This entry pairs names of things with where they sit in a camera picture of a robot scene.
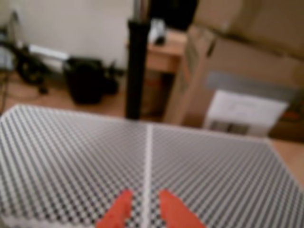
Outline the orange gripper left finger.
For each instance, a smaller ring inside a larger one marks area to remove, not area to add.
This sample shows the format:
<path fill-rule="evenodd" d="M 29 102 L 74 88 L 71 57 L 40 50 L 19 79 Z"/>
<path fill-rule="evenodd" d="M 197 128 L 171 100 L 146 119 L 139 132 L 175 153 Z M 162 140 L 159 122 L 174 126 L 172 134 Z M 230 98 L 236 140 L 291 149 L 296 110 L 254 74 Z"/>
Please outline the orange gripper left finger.
<path fill-rule="evenodd" d="M 109 210 L 99 219 L 96 228 L 124 228 L 131 216 L 133 194 L 124 190 L 111 205 Z"/>

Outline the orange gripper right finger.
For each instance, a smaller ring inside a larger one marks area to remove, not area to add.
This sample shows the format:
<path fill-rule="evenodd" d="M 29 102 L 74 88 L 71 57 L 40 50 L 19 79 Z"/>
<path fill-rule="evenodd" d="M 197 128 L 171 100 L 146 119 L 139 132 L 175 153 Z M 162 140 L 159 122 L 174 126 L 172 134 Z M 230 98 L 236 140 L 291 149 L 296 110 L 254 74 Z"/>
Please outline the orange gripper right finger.
<path fill-rule="evenodd" d="M 205 228 L 200 219 L 168 190 L 159 193 L 160 214 L 167 228 Z"/>

